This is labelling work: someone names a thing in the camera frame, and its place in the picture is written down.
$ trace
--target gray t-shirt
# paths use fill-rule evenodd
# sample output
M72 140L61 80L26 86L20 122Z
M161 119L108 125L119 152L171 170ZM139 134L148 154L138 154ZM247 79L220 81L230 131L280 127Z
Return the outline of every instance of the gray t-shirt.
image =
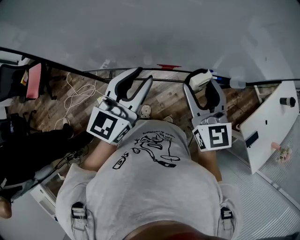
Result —
M56 216L72 239L71 206L76 202L93 214L97 240L121 240L159 220L222 236L223 206L235 217L232 239L242 224L236 189L218 183L191 160L186 135L178 126L158 120L138 121L98 172L71 166L57 197Z

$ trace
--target white cable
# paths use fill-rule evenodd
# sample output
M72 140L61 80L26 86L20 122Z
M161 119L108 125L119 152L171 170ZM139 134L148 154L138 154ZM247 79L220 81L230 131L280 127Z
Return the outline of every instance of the white cable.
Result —
M70 74L70 73L67 74L66 81L67 81L67 83L70 85L70 87L74 90L74 93L73 93L71 96L69 96L69 97L67 97L67 98L65 99L64 107L65 107L65 109L66 109L67 112L66 112L66 114L65 114L65 116L64 116L63 118L58 119L58 120L56 121L55 126L54 126L54 130L55 130L55 128L56 128L56 124L57 124L60 120L63 120L63 119L67 116L67 114L68 114L68 112L69 112L69 110L70 110L71 107L75 107L75 106L81 104L84 100L86 100L86 99L88 99L88 98L94 96L96 92L98 92L98 93L100 93L102 96L104 96L104 94L102 94L101 92L97 91L97 88L96 88L96 82L97 82L97 80L95 80L95 85L92 85L92 84L86 84L86 85L82 86L80 89L75 90L75 89L72 87L72 85L68 82L69 74ZM82 93L78 93L78 91L80 91L82 88L84 88L84 87L89 87L89 86L92 86L92 88L91 88L91 89L88 89L88 90L86 90L86 91L84 91L84 92L82 92ZM88 91L92 91L92 93L89 94L89 95L84 94L84 93L86 93L86 92L88 92ZM84 98L84 99L83 99L82 101L80 101L79 103L76 103L75 105L72 105L73 97L79 97L79 96L86 96L86 98ZM67 101L69 98L71 98L71 103L70 103L70 106L69 106L69 107L66 107L66 101Z

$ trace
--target white table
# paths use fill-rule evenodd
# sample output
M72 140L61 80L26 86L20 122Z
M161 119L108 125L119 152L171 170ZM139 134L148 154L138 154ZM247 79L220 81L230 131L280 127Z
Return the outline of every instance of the white table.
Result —
M290 97L296 99L295 107L279 103L280 98ZM252 174L255 173L275 151L271 148L271 143L280 144L284 140L298 114L299 105L294 82L282 82L265 102L240 125L240 132L232 130L232 136L243 141L248 159L243 159L233 148L229 151L246 163L251 168ZM247 148L245 140L255 131L258 132L258 139Z

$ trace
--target pink object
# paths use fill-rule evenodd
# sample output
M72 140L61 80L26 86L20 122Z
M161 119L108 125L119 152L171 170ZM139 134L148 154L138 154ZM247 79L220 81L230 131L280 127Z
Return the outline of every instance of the pink object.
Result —
M274 149L280 150L280 145L276 142L272 142L271 147L274 148Z
M42 64L38 63L29 69L26 98L38 98L38 88L41 81Z

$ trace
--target shoe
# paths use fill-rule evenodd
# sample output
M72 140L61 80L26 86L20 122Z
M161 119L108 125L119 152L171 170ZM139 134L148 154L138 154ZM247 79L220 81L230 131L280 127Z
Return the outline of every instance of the shoe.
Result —
M62 124L64 125L65 123L67 123L68 125L71 125L70 120L68 118L63 118Z
M141 119L150 119L151 107L149 105L144 105L141 109Z
M167 116L163 119L163 121L173 123L173 117Z

